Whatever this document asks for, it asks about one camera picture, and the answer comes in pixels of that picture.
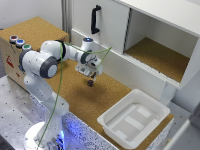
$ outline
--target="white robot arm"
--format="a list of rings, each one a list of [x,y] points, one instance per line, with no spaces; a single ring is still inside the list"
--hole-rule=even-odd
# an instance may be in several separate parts
[[[39,141],[42,138],[56,101],[57,94],[53,92],[51,86],[45,81],[44,78],[49,79],[56,74],[57,64],[61,61],[61,44],[63,50],[62,61],[67,59],[77,61],[78,64],[75,68],[77,71],[93,78],[103,72],[102,66],[100,65],[101,60],[95,54],[87,53],[92,52],[93,40],[91,38],[84,38],[80,48],[81,50],[87,52],[77,50],[76,48],[68,46],[61,41],[46,41],[42,44],[40,52],[26,50],[20,54],[19,62],[26,72],[26,76],[24,78],[25,86],[27,87],[27,90],[48,110],[45,114],[45,124],[39,130],[34,139],[36,145],[39,144]],[[59,96],[54,115],[42,139],[40,146],[41,150],[49,150],[52,145],[56,145],[55,141],[60,138],[63,130],[61,117],[68,111],[68,103]],[[62,146],[65,145],[64,139],[59,139],[59,141],[60,140],[63,143],[61,145],[58,144],[60,146],[59,149],[65,150],[65,146]]]

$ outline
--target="black handle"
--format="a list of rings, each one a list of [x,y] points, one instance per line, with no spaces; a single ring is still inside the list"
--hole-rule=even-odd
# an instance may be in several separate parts
[[[100,30],[96,28],[96,12],[101,10],[101,6],[96,5],[96,8],[92,10],[92,24],[91,24],[91,31],[92,34],[98,33]]]

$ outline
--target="white plastic bin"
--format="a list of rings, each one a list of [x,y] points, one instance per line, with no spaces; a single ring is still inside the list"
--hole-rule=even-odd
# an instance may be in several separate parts
[[[170,113],[170,109],[134,89],[97,121],[105,133],[126,149],[135,149]]]

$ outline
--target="cardboard box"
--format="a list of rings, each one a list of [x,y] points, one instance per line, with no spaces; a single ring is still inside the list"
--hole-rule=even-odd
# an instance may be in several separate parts
[[[69,41],[69,35],[40,17],[35,17],[12,27],[0,31],[0,50],[7,75],[24,89],[25,72],[19,64],[19,55],[22,49],[10,44],[9,38],[17,35],[32,46],[35,51],[40,51],[40,46],[47,40]]]

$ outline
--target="cabinet door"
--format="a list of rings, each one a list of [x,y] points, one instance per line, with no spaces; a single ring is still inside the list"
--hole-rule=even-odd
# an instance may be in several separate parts
[[[100,32],[91,34],[91,14],[96,5],[101,6],[101,10],[96,14],[96,28]],[[93,38],[99,44],[112,47],[121,54],[124,49],[128,18],[129,8],[113,0],[73,1],[73,30]]]

